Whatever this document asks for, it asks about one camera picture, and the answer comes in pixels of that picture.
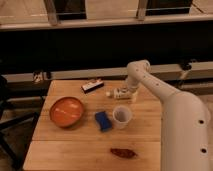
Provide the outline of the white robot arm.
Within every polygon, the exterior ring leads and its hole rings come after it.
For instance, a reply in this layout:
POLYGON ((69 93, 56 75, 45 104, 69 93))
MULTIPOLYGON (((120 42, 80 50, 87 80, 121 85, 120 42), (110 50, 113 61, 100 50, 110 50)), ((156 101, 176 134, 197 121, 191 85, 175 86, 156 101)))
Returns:
POLYGON ((210 112, 199 97, 153 76, 147 60, 127 64, 125 85, 143 84, 162 105, 161 171, 211 171, 208 147, 210 112))

